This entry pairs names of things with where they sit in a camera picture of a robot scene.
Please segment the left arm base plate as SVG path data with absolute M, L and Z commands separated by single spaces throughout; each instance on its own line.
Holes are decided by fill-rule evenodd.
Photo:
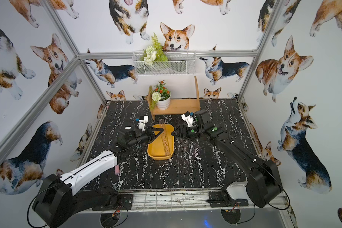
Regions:
M 92 211 L 114 211 L 119 206 L 125 207 L 127 210 L 132 209 L 134 200 L 133 194 L 119 194 L 115 202 L 106 204 L 105 206 L 93 207 Z

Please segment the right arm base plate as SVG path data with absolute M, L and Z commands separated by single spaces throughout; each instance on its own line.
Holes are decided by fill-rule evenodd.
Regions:
M 234 200 L 227 193 L 222 191 L 209 192 L 208 196 L 209 198 L 206 200 L 206 202 L 209 203 L 212 208 L 234 206 L 246 207 L 249 205 L 247 199 Z

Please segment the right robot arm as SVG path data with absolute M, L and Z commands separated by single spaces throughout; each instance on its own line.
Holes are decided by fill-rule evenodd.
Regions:
M 237 143 L 227 130 L 212 122 L 206 110 L 186 112 L 181 117 L 185 123 L 178 126 L 172 136 L 210 143 L 224 152 L 246 175 L 245 181 L 235 181 L 225 188 L 232 199 L 250 199 L 257 207 L 264 208 L 283 192 L 278 166 L 271 160 L 259 158 Z

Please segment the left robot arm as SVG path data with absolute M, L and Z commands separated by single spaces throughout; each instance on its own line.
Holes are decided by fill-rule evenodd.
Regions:
M 102 187 L 92 191 L 83 191 L 82 188 L 123 162 L 126 151 L 139 144 L 152 143 L 163 131 L 162 128 L 147 126 L 140 133 L 129 128 L 119 132 L 112 146 L 96 158 L 61 176 L 48 176 L 27 210 L 33 210 L 50 228 L 57 228 L 81 211 L 102 206 L 120 207 L 118 191 L 114 188 Z

